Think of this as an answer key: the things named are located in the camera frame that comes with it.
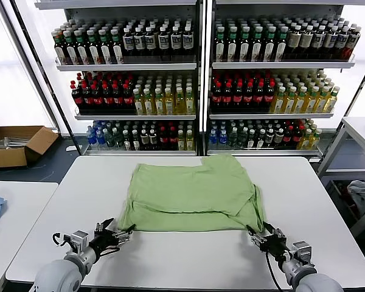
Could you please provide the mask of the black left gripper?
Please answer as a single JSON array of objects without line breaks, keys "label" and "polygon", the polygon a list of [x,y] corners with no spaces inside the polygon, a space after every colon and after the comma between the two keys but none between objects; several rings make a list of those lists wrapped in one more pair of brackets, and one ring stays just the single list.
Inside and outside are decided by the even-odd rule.
[{"label": "black left gripper", "polygon": [[120,251],[119,245],[130,240],[136,225],[131,225],[126,230],[111,231],[107,227],[114,221],[109,218],[96,224],[94,238],[89,242],[97,258]]}]

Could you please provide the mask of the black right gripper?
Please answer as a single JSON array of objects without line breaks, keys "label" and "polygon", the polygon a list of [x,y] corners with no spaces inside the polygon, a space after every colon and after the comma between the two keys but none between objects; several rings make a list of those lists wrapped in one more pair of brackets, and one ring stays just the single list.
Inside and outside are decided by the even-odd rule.
[{"label": "black right gripper", "polygon": [[259,233],[256,233],[252,227],[246,225],[251,241],[262,252],[271,254],[277,263],[283,264],[283,262],[286,261],[286,254],[288,255],[290,253],[285,234],[281,229],[275,228],[273,225],[265,221],[263,222],[263,227],[265,228],[264,237],[262,237]]}]

